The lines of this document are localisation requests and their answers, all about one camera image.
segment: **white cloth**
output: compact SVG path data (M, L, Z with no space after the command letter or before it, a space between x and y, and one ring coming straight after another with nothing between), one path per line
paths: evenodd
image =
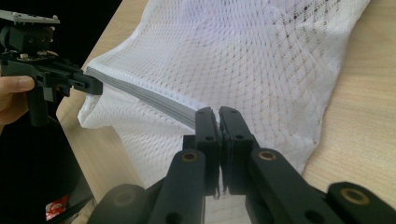
M79 121L113 126L150 186L193 134L193 112L226 105L301 173L368 2L150 0L134 33L89 63L105 89ZM243 197L207 200L205 223L249 223Z

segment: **human hand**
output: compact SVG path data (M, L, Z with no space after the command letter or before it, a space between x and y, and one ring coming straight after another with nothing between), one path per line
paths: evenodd
M25 92L34 86L35 81L31 77L0 76L0 134L5 125L14 122L27 112Z

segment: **black device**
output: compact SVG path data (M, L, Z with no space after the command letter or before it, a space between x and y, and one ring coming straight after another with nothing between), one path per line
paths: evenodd
M309 186L276 150L261 148L239 111L223 106L220 125L210 107L195 114L195 135L164 179L148 189L121 185L106 194L89 224L202 224L205 196L246 195L254 224L396 223L396 212L362 186L341 182L328 192Z
M70 96L70 88L100 95L103 83L69 60L50 52L50 42L60 21L18 12L0 10L0 18L10 21L0 33L0 43L6 49L0 55L2 76L30 76L35 87L27 92L31 124L48 124L47 102L56 102L56 93Z

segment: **mesh bag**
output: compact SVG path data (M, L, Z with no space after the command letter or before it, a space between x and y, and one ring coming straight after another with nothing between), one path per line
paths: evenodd
M88 64L104 93L88 95L78 119L112 126L146 187L206 106L239 110L262 147L302 172L368 2L150 0L134 33ZM207 198L205 223L249 223L244 196Z

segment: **wooden table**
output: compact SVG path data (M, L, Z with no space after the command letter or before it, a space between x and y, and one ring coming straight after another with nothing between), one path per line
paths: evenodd
M87 62L126 39L146 3L123 0ZM57 115L100 201L119 184L142 181L111 127L80 127L84 100L84 93L72 91ZM323 191L333 182L353 182L396 207L396 1L372 1L357 22L304 178Z

